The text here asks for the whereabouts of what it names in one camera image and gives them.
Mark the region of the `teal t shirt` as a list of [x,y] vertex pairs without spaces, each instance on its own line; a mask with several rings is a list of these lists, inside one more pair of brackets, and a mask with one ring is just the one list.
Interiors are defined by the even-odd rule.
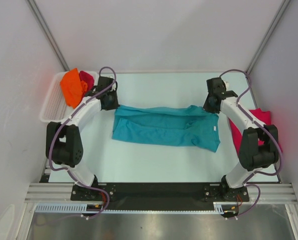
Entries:
[[112,139],[171,147],[198,147],[213,153],[221,143],[217,114],[201,106],[136,108],[121,105],[114,113]]

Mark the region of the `white perforated plastic basket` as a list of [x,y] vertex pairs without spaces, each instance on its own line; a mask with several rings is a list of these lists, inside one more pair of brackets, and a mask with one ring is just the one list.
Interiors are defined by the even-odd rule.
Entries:
[[68,71],[57,73],[51,81],[39,114],[39,119],[43,123],[62,122],[75,110],[67,105],[60,85],[66,73]]

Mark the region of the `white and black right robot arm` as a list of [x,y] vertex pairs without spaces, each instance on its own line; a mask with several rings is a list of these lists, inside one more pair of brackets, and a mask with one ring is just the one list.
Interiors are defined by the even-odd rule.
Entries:
[[227,90],[221,77],[208,79],[206,84],[207,97],[203,109],[209,113],[226,115],[242,136],[239,162],[220,182],[220,196],[231,201],[237,196],[238,189],[244,187],[254,175],[276,176],[279,173],[280,168],[273,173],[264,171],[282,159],[278,129],[273,124],[265,124],[240,104],[239,96]]

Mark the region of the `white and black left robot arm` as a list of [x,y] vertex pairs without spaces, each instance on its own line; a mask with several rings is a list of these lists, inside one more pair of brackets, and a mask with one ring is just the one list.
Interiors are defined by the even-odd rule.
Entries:
[[83,186],[82,194],[89,200],[99,196],[100,188],[94,184],[97,177],[83,161],[81,132],[100,111],[119,107],[117,88],[115,78],[99,76],[97,84],[65,120],[47,124],[45,155],[50,168],[67,171],[75,183]]

